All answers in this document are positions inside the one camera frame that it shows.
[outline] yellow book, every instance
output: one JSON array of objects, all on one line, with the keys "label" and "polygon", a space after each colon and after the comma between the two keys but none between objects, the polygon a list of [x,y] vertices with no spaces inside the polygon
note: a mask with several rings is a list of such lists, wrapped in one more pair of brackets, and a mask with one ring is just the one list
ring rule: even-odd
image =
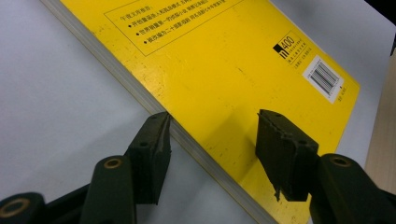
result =
[{"label": "yellow book", "polygon": [[283,114],[334,152],[359,84],[266,0],[43,0],[258,221],[306,223],[255,155],[257,113]]}]

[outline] black plastic part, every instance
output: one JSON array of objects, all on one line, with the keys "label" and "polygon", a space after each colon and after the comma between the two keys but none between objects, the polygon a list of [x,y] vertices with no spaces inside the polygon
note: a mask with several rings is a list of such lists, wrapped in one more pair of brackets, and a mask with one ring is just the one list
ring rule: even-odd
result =
[{"label": "black plastic part", "polygon": [[136,223],[128,158],[108,157],[96,164],[79,223]]},{"label": "black plastic part", "polygon": [[0,223],[40,223],[45,208],[44,198],[38,193],[22,193],[0,202]]},{"label": "black plastic part", "polygon": [[334,224],[337,223],[335,220],[332,208],[327,200],[322,201],[317,197],[311,199],[311,204],[309,204],[309,212],[311,218],[315,224]]},{"label": "black plastic part", "polygon": [[391,194],[387,191],[381,189],[381,192],[387,197],[388,201],[392,204],[392,206],[396,209],[396,195]]},{"label": "black plastic part", "polygon": [[44,223],[75,224],[79,222],[82,207],[90,185],[76,189],[47,204]]},{"label": "black plastic part", "polygon": [[158,204],[171,157],[169,125],[167,112],[149,117],[125,153],[132,163],[136,203]]},{"label": "black plastic part", "polygon": [[318,160],[318,143],[284,116],[261,110],[256,155],[276,190],[290,202],[305,202]]},{"label": "black plastic part", "polygon": [[[318,161],[318,182],[335,223],[396,223],[396,210],[361,167],[348,157],[327,154]],[[323,197],[312,193],[312,198]],[[314,223],[323,223],[311,209]]]}]

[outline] white surface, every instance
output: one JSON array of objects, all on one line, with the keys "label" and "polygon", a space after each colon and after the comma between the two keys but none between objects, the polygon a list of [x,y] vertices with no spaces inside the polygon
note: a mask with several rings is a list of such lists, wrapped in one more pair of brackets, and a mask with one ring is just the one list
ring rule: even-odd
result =
[{"label": "white surface", "polygon": [[[395,28],[361,0],[276,5],[361,83],[339,152],[364,163]],[[123,154],[149,115],[38,0],[0,1],[0,200],[50,202]],[[138,223],[254,223],[175,141],[158,206]]]}]

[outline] publisher logo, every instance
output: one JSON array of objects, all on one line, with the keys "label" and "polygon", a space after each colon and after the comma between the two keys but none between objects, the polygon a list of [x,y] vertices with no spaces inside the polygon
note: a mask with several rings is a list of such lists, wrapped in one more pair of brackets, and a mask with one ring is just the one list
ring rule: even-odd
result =
[{"label": "publisher logo", "polygon": [[276,43],[273,49],[289,64],[293,64],[304,52],[305,47],[305,42],[290,31]]},{"label": "publisher logo", "polygon": [[282,56],[283,59],[286,59],[289,55],[287,51],[285,51],[280,45],[276,44],[273,49],[280,55]]}]

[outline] barcode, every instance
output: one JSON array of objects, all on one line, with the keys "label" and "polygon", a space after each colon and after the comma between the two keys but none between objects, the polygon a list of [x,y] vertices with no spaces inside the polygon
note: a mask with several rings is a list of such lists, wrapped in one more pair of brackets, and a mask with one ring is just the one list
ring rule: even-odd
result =
[{"label": "barcode", "polygon": [[344,79],[318,55],[305,69],[303,76],[332,104],[344,84]]},{"label": "barcode", "polygon": [[339,77],[330,71],[322,62],[319,62],[317,69],[315,69],[310,78],[312,78],[312,80],[316,82],[328,95],[330,95],[339,80]]}]

